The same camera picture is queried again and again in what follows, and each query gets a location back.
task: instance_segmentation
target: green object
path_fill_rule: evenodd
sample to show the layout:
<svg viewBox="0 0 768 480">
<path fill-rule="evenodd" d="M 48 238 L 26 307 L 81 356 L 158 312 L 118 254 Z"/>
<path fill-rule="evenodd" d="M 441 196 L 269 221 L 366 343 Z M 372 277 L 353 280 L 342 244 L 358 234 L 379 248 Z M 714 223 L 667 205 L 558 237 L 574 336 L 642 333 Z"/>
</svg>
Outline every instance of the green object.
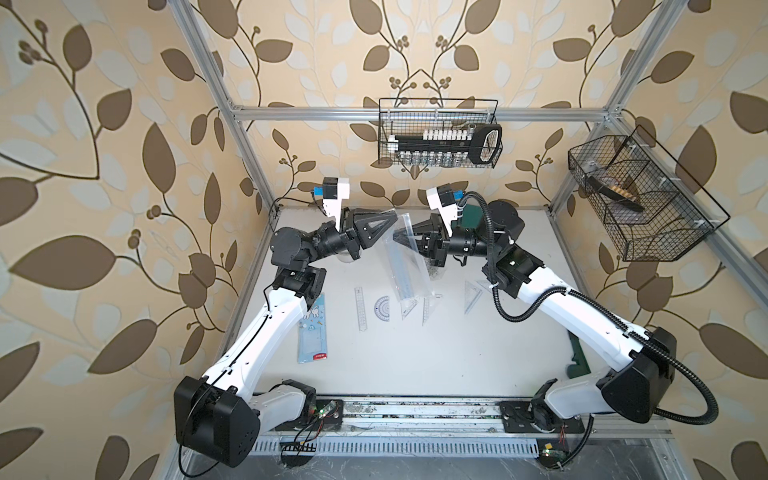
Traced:
<svg viewBox="0 0 768 480">
<path fill-rule="evenodd" d="M 465 205 L 462 212 L 462 227 L 475 228 L 482 219 L 482 210 L 477 205 Z"/>
<path fill-rule="evenodd" d="M 587 357 L 584 356 L 584 350 L 581 349 L 581 342 L 578 337 L 571 332 L 568 332 L 568 338 L 571 340 L 571 348 L 574 350 L 574 355 L 571 357 L 574 364 L 571 364 L 565 370 L 569 379 L 575 379 L 578 376 L 587 375 L 591 373 L 589 364 L 587 363 Z"/>
</svg>

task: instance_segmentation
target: robotic arm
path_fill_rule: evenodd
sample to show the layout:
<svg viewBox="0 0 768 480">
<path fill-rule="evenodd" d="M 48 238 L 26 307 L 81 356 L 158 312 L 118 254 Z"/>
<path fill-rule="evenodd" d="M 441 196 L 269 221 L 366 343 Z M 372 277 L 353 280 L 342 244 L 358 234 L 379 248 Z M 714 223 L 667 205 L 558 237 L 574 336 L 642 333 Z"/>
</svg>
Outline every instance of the robotic arm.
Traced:
<svg viewBox="0 0 768 480">
<path fill-rule="evenodd" d="M 185 377 L 176 388 L 179 465 L 183 445 L 230 467 L 237 466 L 260 432 L 294 419 L 306 424 L 330 413 L 325 409 L 316 412 L 315 389 L 293 380 L 260 396 L 253 396 L 253 391 L 278 345 L 322 291 L 326 271 L 310 264 L 337 253 L 359 259 L 360 250 L 371 247 L 396 222 L 397 215 L 394 211 L 341 209 L 341 200 L 349 197 L 346 179 L 326 178 L 317 193 L 323 195 L 326 211 L 336 219 L 309 233 L 284 227 L 274 234 L 270 249 L 272 264 L 278 270 L 272 290 L 265 293 L 264 307 L 200 379 Z M 483 213 L 481 223 L 473 228 L 458 221 L 469 198 L 477 200 Z M 525 224 L 512 205 L 500 200 L 487 204 L 479 194 L 453 192 L 450 185 L 427 190 L 427 199 L 438 213 L 413 227 L 416 239 L 409 239 L 400 230 L 395 232 L 395 240 L 406 246 L 416 240 L 419 253 L 433 266 L 444 266 L 448 255 L 484 257 L 487 262 L 482 271 L 492 285 L 502 318 L 521 322 L 541 309 L 607 363 L 605 369 L 587 376 L 547 381 L 531 400 L 527 420 L 532 425 L 549 432 L 562 419 L 586 412 L 616 412 L 640 423 L 648 422 L 654 413 L 697 425 L 714 421 L 717 402 L 707 386 L 674 358 L 674 336 L 661 328 L 648 332 L 615 316 L 520 248 L 517 239 Z M 519 316 L 509 315 L 502 308 L 499 290 L 531 307 Z M 689 417 L 658 408 L 674 370 L 699 389 L 707 401 L 706 413 Z"/>
<path fill-rule="evenodd" d="M 323 289 L 325 269 L 310 264 L 336 253 L 358 260 L 360 250 L 371 247 L 397 221 L 394 211 L 341 209 L 341 200 L 349 198 L 347 179 L 324 179 L 321 193 L 326 211 L 336 220 L 313 232 L 291 227 L 275 232 L 270 250 L 278 269 L 264 307 L 200 379 L 185 377 L 176 388 L 179 459 L 183 445 L 234 467 L 260 432 L 294 419 L 307 423 L 316 414 L 315 389 L 302 383 L 287 380 L 259 396 L 253 391 L 277 347 Z"/>
<path fill-rule="evenodd" d="M 481 223 L 463 227 L 467 199 L 482 209 Z M 525 226 L 515 208 L 500 200 L 486 204 L 475 192 L 461 195 L 450 185 L 427 190 L 430 207 L 438 210 L 430 219 L 414 225 L 419 252 L 433 266 L 444 266 L 448 255 L 484 257 L 483 273 L 491 283 L 494 303 L 502 318 L 521 322 L 541 309 L 586 342 L 605 360 L 607 367 L 566 381 L 549 380 L 531 401 L 530 421 L 551 431 L 560 419 L 582 413 L 616 412 L 633 422 L 648 422 L 655 413 L 678 422 L 703 425 L 717 418 L 717 401 L 706 385 L 674 357 L 677 341 L 657 328 L 644 328 L 622 319 L 559 278 L 544 263 L 517 245 Z M 396 237 L 407 245 L 403 232 Z M 509 315 L 502 308 L 499 290 L 530 303 L 523 314 Z M 688 378 L 707 402 L 698 417 L 659 409 L 658 404 L 674 378 L 674 370 Z"/>
</svg>

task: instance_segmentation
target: black cable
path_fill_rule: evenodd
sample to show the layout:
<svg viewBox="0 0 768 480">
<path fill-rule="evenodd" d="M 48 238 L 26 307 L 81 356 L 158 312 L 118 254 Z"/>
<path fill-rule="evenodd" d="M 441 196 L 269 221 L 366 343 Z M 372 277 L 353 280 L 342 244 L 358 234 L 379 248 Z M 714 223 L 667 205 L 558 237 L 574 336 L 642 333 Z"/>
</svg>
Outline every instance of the black cable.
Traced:
<svg viewBox="0 0 768 480">
<path fill-rule="evenodd" d="M 485 228 L 486 228 L 486 231 L 488 232 L 488 235 L 487 235 L 488 253 L 485 256 L 485 258 L 488 260 L 488 280 L 490 280 L 491 285 L 493 285 L 497 283 L 497 278 L 496 278 L 496 259 L 495 259 L 495 251 L 494 251 L 495 238 L 492 233 L 493 222 L 491 220 L 491 212 L 488 208 L 488 204 L 485 202 L 485 199 L 482 197 L 482 195 L 478 194 L 477 192 L 467 192 L 466 194 L 464 194 L 464 197 L 462 197 L 462 199 L 458 201 L 458 206 L 464 207 L 469 198 L 474 198 L 475 200 L 478 201 L 478 204 L 480 205 L 480 209 L 482 210 L 482 213 L 483 213 L 483 217 L 485 218 Z M 496 305 L 496 310 L 498 311 L 499 315 L 501 315 L 503 319 L 509 322 L 515 322 L 515 323 L 521 322 L 527 319 L 528 317 L 530 317 L 531 314 L 533 314 L 533 312 L 544 302 L 544 300 L 546 300 L 548 296 L 554 293 L 560 292 L 566 295 L 575 296 L 576 298 L 580 299 L 581 301 L 595 308 L 598 312 L 602 313 L 603 316 L 605 316 L 605 318 L 610 320 L 616 326 L 616 328 L 621 330 L 625 335 L 636 340 L 642 346 L 647 347 L 650 351 L 655 353 L 657 356 L 669 362 L 670 365 L 672 365 L 678 372 L 680 372 L 685 378 L 687 378 L 691 383 L 694 384 L 694 386 L 697 388 L 699 393 L 701 393 L 701 395 L 704 397 L 704 401 L 707 403 L 707 411 L 703 415 L 699 415 L 698 417 L 680 415 L 678 413 L 668 412 L 667 410 L 663 410 L 659 408 L 656 408 L 654 410 L 654 413 L 656 415 L 662 416 L 665 419 L 674 420 L 675 422 L 687 423 L 689 425 L 706 425 L 708 423 L 714 422 L 715 419 L 717 418 L 719 409 L 717 406 L 717 400 L 715 399 L 715 396 L 712 394 L 709 388 L 707 388 L 707 385 L 704 382 L 702 382 L 701 379 L 693 371 L 691 371 L 688 367 L 686 367 L 677 359 L 672 357 L 665 350 L 661 349 L 660 347 L 656 346 L 652 342 L 645 339 L 645 337 L 643 337 L 639 333 L 633 330 L 629 330 L 629 326 L 627 326 L 625 321 L 622 321 L 617 316 L 615 316 L 610 310 L 602 306 L 600 303 L 592 300 L 590 297 L 584 295 L 583 293 L 577 290 L 567 289 L 564 286 L 553 286 L 552 288 L 545 290 L 533 302 L 533 304 L 531 304 L 531 306 L 527 310 L 525 310 L 523 314 L 519 316 L 513 316 L 506 313 L 502 308 L 502 303 L 498 298 L 497 286 L 493 287 L 492 292 L 493 292 L 493 303 Z"/>
<path fill-rule="evenodd" d="M 576 458 L 576 455 L 581 452 L 581 449 L 584 448 L 584 445 L 587 445 L 587 440 L 589 439 L 589 435 L 592 433 L 592 425 L 594 424 L 594 414 L 589 414 L 589 420 L 587 421 L 587 429 L 584 430 L 584 434 L 581 437 L 581 440 L 579 440 L 578 445 L 576 445 L 576 448 L 571 450 L 571 453 L 568 454 L 565 459 L 563 459 L 562 462 L 557 462 L 551 467 L 547 467 L 548 470 L 558 470 L 565 467 L 567 464 L 571 463 L 571 461 Z"/>
<path fill-rule="evenodd" d="M 215 467 L 216 465 L 219 465 L 219 462 L 216 462 L 216 463 L 214 463 L 213 465 L 211 465 L 210 467 L 208 467 L 206 470 L 204 470 L 204 471 L 202 471 L 202 472 L 200 472 L 200 473 L 196 473 L 196 474 L 194 474 L 194 475 L 190 475 L 190 474 L 186 473 L 186 472 L 184 471 L 184 467 L 183 467 L 183 466 L 182 466 L 182 464 L 181 464 L 181 444 L 183 444 L 183 443 L 184 443 L 184 437 L 186 437 L 186 436 L 187 436 L 187 430 L 189 429 L 189 422 L 190 422 L 190 419 L 192 418 L 192 414 L 195 412 L 195 409 L 196 409 L 196 408 L 197 408 L 197 406 L 200 404 L 200 402 L 201 402 L 201 401 L 203 401 L 203 399 L 205 399 L 205 397 L 207 397 L 207 396 L 208 396 L 208 392 L 210 392 L 210 389 L 212 389 L 212 388 L 214 387 L 214 383 L 218 382 L 218 381 L 219 381 L 219 379 L 221 379 L 221 377 L 223 377 L 223 376 L 224 376 L 224 373 L 225 373 L 225 372 L 222 372 L 222 373 L 221 373 L 221 375 L 219 375 L 217 379 L 215 379 L 213 382 L 211 382 L 211 383 L 208 385 L 208 388 L 207 388 L 207 389 L 205 389 L 205 391 L 203 392 L 203 394 L 202 394 L 202 395 L 200 395 L 200 396 L 197 398 L 197 401 L 195 401 L 194 405 L 192 405 L 192 408 L 190 409 L 190 412 L 187 414 L 187 419 L 186 419 L 186 420 L 184 420 L 184 429 L 182 429 L 182 431 L 181 431 L 181 439 L 180 439 L 180 441 L 179 441 L 179 456 L 178 456 L 178 459 L 179 459 L 179 472 L 181 472 L 181 474 L 182 474 L 182 475 L 184 475 L 184 476 L 185 476 L 185 477 L 187 477 L 187 478 L 197 478 L 197 477 L 201 477 L 201 476 L 203 476 L 203 475 L 207 474 L 208 472 L 210 472 L 211 470 L 213 470 L 213 469 L 214 469 L 214 467 Z"/>
</svg>

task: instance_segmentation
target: metal rail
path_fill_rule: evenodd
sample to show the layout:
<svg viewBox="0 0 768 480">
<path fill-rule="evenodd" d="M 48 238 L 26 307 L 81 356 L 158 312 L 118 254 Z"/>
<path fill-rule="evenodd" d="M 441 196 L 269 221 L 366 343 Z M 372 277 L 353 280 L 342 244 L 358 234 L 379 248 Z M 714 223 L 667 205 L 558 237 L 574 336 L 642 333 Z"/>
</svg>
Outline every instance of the metal rail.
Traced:
<svg viewBox="0 0 768 480">
<path fill-rule="evenodd" d="M 431 108 L 397 108 L 400 111 L 434 111 Z M 440 108 L 441 114 L 468 112 L 485 113 L 483 108 Z M 232 110 L 240 121 L 375 121 L 379 120 L 378 108 L 334 107 L 244 107 Z M 498 108 L 497 121 L 603 121 L 607 112 L 603 108 Z"/>
</svg>

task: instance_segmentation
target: transparent ruler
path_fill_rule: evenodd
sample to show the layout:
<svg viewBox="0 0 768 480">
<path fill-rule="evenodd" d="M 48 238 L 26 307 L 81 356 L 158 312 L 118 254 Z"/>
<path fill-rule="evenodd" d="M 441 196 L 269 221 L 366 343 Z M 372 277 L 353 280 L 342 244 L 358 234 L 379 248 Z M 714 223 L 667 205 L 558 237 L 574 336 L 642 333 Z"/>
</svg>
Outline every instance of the transparent ruler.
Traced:
<svg viewBox="0 0 768 480">
<path fill-rule="evenodd" d="M 357 304 L 357 327 L 361 332 L 365 332 L 368 329 L 368 322 L 366 321 L 366 304 L 362 300 L 362 287 L 355 287 L 355 303 Z"/>
</svg>

